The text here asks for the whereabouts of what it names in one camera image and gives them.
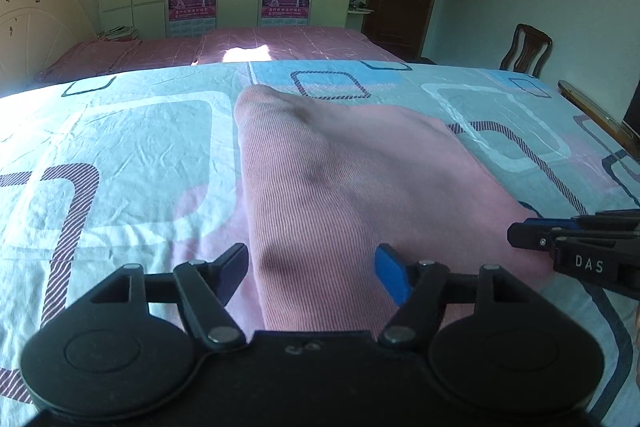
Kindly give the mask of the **cream arched headboard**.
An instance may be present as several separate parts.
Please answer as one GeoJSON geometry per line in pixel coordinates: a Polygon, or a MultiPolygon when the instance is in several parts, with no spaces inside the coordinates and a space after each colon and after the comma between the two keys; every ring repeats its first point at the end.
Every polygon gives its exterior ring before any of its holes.
{"type": "Polygon", "coordinates": [[[76,44],[96,40],[77,0],[1,0],[1,94],[26,90],[76,44]]]}

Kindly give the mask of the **patterned blue bed sheet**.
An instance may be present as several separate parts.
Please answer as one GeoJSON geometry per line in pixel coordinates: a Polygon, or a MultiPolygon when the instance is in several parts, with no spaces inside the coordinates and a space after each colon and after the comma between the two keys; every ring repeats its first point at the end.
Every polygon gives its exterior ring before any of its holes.
{"type": "MultiPolygon", "coordinates": [[[[36,413],[20,358],[32,335],[123,265],[176,265],[172,246],[217,230],[239,200],[234,119],[253,86],[336,104],[405,107],[446,124],[530,217],[639,205],[639,165],[533,77],[378,61],[283,61],[135,70],[1,102],[1,421],[36,413]]],[[[639,421],[628,298],[556,277],[544,295],[600,341],[590,404],[639,421]]]]}

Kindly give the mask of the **dark wooden chair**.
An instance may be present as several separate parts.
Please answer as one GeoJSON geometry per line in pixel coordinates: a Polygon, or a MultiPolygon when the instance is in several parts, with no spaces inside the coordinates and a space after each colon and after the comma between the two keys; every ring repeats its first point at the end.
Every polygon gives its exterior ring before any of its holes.
{"type": "Polygon", "coordinates": [[[501,60],[499,69],[539,78],[552,49],[553,41],[545,32],[534,26],[517,24],[510,48],[501,60]]]}

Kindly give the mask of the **pink checked bed cover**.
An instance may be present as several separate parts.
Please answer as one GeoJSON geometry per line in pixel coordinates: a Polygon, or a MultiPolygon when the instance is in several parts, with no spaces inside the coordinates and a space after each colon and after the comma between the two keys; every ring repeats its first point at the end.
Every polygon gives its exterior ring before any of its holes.
{"type": "Polygon", "coordinates": [[[201,37],[78,43],[35,79],[58,84],[134,70],[228,62],[399,58],[361,32],[338,27],[282,26],[214,29],[201,37]]]}

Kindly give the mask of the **pink sweater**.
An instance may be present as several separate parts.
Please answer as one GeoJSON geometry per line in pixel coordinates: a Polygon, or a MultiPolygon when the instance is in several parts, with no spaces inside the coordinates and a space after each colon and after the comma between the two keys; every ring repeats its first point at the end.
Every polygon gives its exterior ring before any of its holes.
{"type": "Polygon", "coordinates": [[[381,244],[407,263],[501,265],[535,288],[550,279],[546,257],[506,238],[529,211],[440,120],[267,86],[245,89],[234,119],[239,200],[172,257],[213,260],[247,243],[250,277],[232,306],[244,329],[379,332],[396,310],[374,272],[381,244]]]}

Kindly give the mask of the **wooden bed footboard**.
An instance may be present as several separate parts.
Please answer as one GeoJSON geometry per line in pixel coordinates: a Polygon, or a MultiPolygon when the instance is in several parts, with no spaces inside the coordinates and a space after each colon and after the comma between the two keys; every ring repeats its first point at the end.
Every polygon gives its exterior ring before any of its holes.
{"type": "Polygon", "coordinates": [[[558,81],[558,89],[563,98],[578,107],[602,130],[620,144],[632,157],[639,158],[639,135],[626,122],[618,122],[605,112],[596,102],[584,95],[565,80],[558,81]]]}

